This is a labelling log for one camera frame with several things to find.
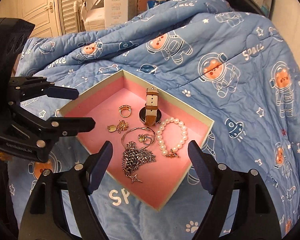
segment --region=chain necklace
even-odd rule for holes
[[[137,174],[131,176],[134,171],[145,163],[155,162],[155,155],[146,149],[136,149],[136,143],[130,141],[126,145],[125,151],[122,153],[122,170],[127,177],[132,179],[131,183],[135,181],[142,182],[137,179]]]

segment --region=ring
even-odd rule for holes
[[[129,111],[129,114],[127,116],[123,116],[121,111],[123,110],[128,110]],[[120,112],[120,115],[123,117],[123,118],[127,118],[131,115],[131,106],[128,106],[128,105],[123,105],[123,106],[120,106],[119,107],[119,112]]]

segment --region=bed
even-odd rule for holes
[[[293,227],[300,217],[300,70],[270,20],[235,12],[225,0],[171,0],[111,29],[29,39],[16,76],[46,76],[82,93],[121,69],[215,120],[203,152],[233,170],[257,169],[282,236]],[[43,96],[21,105],[48,119],[67,102]],[[42,166],[9,162],[18,225],[41,171],[66,171],[87,156],[75,138],[61,138]],[[237,195],[221,235],[230,232]],[[67,192],[63,197],[78,235]],[[107,174],[90,200],[109,239],[191,239],[211,196],[191,168],[160,212]]]

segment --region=metal bolt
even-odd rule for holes
[[[53,122],[51,122],[51,125],[52,125],[53,127],[58,127],[58,126],[59,126],[59,123],[58,123],[58,122],[55,122],[55,121],[53,121]]]
[[[259,172],[255,169],[252,169],[250,172],[253,176],[257,176],[259,174]]]
[[[220,163],[220,164],[218,165],[218,168],[219,168],[219,170],[224,171],[224,170],[227,168],[227,166],[226,166],[225,164],[223,164],[223,163]]]
[[[37,146],[40,148],[44,148],[46,146],[46,143],[43,140],[37,140]]]
[[[44,176],[48,176],[48,175],[50,174],[50,170],[49,170],[49,169],[44,170],[44,171],[42,172],[42,174],[43,174]]]
[[[76,164],[76,165],[74,166],[74,169],[75,169],[76,171],[82,170],[82,168],[83,168],[83,165],[82,165],[81,163],[78,163],[78,164]]]

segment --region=white box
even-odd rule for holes
[[[104,0],[104,5],[106,28],[128,21],[128,0]]]
[[[105,28],[104,0],[85,0],[81,15],[86,31],[98,31]]]

